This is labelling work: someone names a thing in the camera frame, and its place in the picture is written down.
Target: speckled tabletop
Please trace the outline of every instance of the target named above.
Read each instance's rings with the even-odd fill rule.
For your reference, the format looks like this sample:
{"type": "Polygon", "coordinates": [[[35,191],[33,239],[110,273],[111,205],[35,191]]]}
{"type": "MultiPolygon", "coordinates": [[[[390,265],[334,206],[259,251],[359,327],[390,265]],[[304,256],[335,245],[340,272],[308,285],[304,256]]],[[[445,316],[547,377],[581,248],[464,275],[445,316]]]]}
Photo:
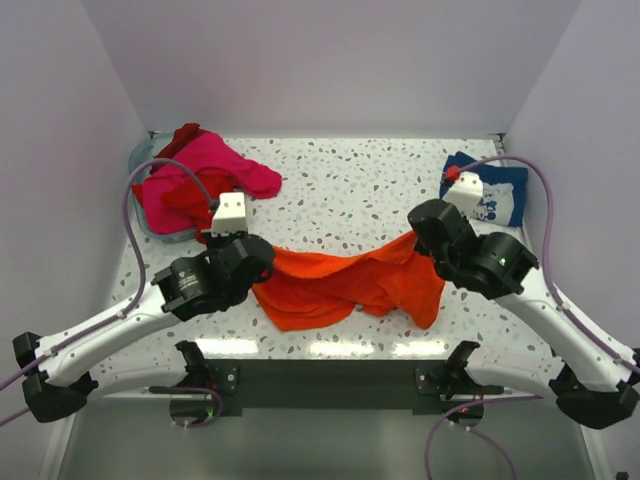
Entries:
{"type": "MultiPolygon", "coordinates": [[[[375,249],[408,231],[407,213],[437,197],[448,154],[460,150],[480,158],[496,153],[491,140],[229,138],[227,142],[284,178],[276,198],[248,199],[251,232],[292,250],[344,256],[375,249]]],[[[159,142],[154,150],[164,144],[159,142]]],[[[482,222],[474,222],[474,228],[480,233],[500,229],[522,238],[517,229],[482,222]]],[[[145,237],[137,224],[134,231],[151,275],[175,258],[202,249],[195,241],[163,244],[145,237]]],[[[131,246],[126,245],[113,303],[134,291],[136,270],[131,246]]],[[[417,328],[401,311],[378,318],[357,308],[331,327],[283,333],[250,294],[246,302],[225,313],[194,318],[117,355],[167,349],[182,339],[197,341],[207,357],[446,358],[461,340],[478,340],[514,353],[537,350],[543,357],[549,355],[544,342],[522,321],[450,284],[444,290],[440,314],[428,330],[417,328]]]]}

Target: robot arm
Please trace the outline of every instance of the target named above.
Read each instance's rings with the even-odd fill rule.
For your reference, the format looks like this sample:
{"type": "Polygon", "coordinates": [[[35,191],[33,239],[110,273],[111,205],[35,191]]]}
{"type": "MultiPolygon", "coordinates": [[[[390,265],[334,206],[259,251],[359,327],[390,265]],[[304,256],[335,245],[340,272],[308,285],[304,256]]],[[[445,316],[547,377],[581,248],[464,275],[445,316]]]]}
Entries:
{"type": "MultiPolygon", "coordinates": [[[[409,223],[419,240],[417,250],[433,257],[441,278],[495,300],[527,323],[554,352],[551,362],[542,362],[538,355],[507,356],[476,342],[462,342],[449,359],[451,369],[480,385],[503,385],[554,398],[566,415],[591,428],[631,416],[640,397],[633,389],[639,378],[578,330],[563,308],[557,308],[542,268],[524,245],[501,232],[477,236],[455,205],[439,199],[412,210],[409,223]]],[[[638,363],[633,349],[612,338],[573,304],[571,311],[623,359],[638,363]]]]}
{"type": "Polygon", "coordinates": [[[39,337],[27,332],[13,340],[16,359],[31,369],[22,383],[26,403],[40,422],[51,422],[80,410],[91,398],[146,386],[206,388],[211,382],[206,362],[194,342],[180,342],[169,351],[112,359],[124,347],[159,330],[204,313],[226,311],[242,303],[254,283],[272,273],[274,251],[260,237],[246,233],[242,194],[223,194],[216,211],[208,249],[178,258],[145,285],[138,304],[121,312],[131,298],[63,332],[39,337]],[[120,314],[52,354],[52,347],[78,332],[120,314]]]}

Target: pink cloth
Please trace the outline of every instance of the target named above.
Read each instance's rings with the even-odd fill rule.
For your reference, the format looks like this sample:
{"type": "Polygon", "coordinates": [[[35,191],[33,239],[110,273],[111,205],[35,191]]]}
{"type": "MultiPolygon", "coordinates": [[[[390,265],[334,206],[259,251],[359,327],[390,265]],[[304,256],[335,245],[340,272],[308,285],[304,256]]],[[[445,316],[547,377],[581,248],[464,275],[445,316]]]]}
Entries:
{"type": "MultiPolygon", "coordinates": [[[[180,150],[173,159],[196,174],[229,175],[237,186],[256,198],[274,197],[282,186],[279,173],[243,158],[215,133],[202,134],[180,150]]],[[[153,232],[170,234],[194,226],[192,219],[167,207],[161,200],[163,193],[176,188],[186,176],[178,167],[165,165],[142,184],[144,212],[153,232]]]]}

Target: gray floor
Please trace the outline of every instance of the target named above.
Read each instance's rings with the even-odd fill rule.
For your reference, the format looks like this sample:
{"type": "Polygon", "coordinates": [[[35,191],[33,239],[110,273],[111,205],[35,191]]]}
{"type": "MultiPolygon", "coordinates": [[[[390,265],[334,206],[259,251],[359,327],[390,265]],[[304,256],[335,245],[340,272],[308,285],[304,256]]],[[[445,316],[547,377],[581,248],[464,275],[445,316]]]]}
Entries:
{"type": "MultiPolygon", "coordinates": [[[[77,419],[62,480],[413,480],[435,416],[405,411],[248,410],[184,431],[163,399],[104,399],[77,419]]],[[[520,480],[593,479],[576,424],[542,401],[488,407],[481,428],[515,461],[520,480]]],[[[443,427],[436,479],[511,478],[483,440],[443,427]]]]}

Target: gray basket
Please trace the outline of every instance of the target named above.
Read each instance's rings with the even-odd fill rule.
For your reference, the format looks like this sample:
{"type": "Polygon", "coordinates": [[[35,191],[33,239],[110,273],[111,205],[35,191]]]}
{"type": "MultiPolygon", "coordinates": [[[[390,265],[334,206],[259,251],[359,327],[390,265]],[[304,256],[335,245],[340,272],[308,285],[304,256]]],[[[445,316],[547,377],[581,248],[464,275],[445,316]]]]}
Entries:
{"type": "MultiPolygon", "coordinates": [[[[155,157],[164,147],[166,147],[173,138],[172,133],[166,133],[164,135],[157,135],[149,140],[142,142],[136,148],[133,149],[131,155],[129,155],[129,173],[133,172],[138,166],[147,160],[151,160],[155,157]]],[[[145,178],[149,176],[149,170],[145,169],[140,172],[135,179],[135,183],[142,183],[145,178]]],[[[149,224],[147,223],[147,218],[144,214],[144,209],[142,205],[138,203],[138,200],[133,197],[133,208],[136,211],[136,216],[138,217],[138,224],[140,225],[140,230],[150,237],[155,238],[156,240],[160,240],[164,243],[178,243],[184,242],[185,240],[192,240],[196,238],[196,228],[190,228],[189,230],[183,230],[181,232],[172,233],[169,235],[160,235],[157,233],[153,233],[149,228],[149,224]]]]}

